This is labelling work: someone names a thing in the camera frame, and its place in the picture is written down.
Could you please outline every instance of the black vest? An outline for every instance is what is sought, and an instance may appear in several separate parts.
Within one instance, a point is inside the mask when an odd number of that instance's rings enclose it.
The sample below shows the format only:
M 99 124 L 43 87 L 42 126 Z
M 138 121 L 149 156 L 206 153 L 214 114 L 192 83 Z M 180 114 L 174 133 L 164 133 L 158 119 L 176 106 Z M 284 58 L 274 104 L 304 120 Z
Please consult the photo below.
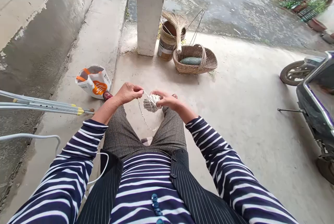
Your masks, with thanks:
M 76 224 L 108 224 L 121 181 L 123 162 L 108 151 L 109 163 L 104 176 L 94 185 Z M 101 156 L 101 172 L 106 164 Z M 205 190 L 189 171 L 188 152 L 177 150 L 172 155 L 170 180 L 184 201 L 196 224 L 247 224 L 223 199 Z

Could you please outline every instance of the green melon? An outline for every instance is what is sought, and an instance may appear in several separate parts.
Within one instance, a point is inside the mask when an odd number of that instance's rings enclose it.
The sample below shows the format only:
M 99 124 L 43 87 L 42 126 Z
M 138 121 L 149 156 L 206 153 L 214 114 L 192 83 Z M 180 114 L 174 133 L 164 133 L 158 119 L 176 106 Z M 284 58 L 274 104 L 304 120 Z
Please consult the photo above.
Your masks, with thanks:
M 202 58 L 187 57 L 187 58 L 182 59 L 180 63 L 185 64 L 185 65 L 199 66 L 199 64 L 201 64 L 201 61 L 202 61 Z

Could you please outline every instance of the hand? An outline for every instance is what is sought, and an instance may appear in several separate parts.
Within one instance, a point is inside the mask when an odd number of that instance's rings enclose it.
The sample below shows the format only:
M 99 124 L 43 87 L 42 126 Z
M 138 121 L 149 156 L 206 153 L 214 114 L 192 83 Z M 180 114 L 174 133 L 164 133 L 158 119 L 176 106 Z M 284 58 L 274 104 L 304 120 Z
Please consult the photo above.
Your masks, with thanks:
M 163 91 L 154 90 L 150 93 L 150 95 L 151 94 L 160 96 L 160 100 L 157 102 L 157 107 L 167 106 L 170 109 L 177 111 L 182 104 L 178 99 Z
M 120 102 L 121 105 L 123 105 L 132 101 L 133 99 L 141 98 L 143 93 L 144 89 L 141 86 L 126 82 L 114 97 Z

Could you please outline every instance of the wicker basket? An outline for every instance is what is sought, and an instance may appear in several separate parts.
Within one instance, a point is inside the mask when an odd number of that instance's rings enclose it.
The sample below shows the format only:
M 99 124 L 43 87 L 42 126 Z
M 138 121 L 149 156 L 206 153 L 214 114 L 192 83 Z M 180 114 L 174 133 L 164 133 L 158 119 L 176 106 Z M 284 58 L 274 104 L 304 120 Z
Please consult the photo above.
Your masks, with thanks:
M 202 58 L 201 64 L 199 64 L 199 66 L 195 66 L 180 63 L 182 59 L 187 57 Z M 173 60 L 176 69 L 180 73 L 207 73 L 216 69 L 218 65 L 215 54 L 210 49 L 205 48 L 200 44 L 195 44 L 194 46 L 182 46 L 182 52 L 180 54 L 176 53 L 176 50 L 174 50 Z

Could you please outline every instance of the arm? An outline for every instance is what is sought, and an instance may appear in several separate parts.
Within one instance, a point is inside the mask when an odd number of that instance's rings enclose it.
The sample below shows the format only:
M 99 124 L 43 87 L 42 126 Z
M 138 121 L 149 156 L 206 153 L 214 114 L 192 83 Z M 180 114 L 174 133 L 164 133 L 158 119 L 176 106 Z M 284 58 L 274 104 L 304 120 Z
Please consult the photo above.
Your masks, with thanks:
M 235 150 L 202 117 L 166 93 L 152 93 L 162 97 L 158 106 L 168 106 L 180 115 L 206 160 L 220 197 L 237 213 L 249 223 L 297 224 L 278 199 L 258 182 Z
M 35 192 L 8 223 L 74 223 L 106 124 L 120 105 L 142 94 L 141 87 L 125 83 L 92 119 L 84 121 L 53 160 Z

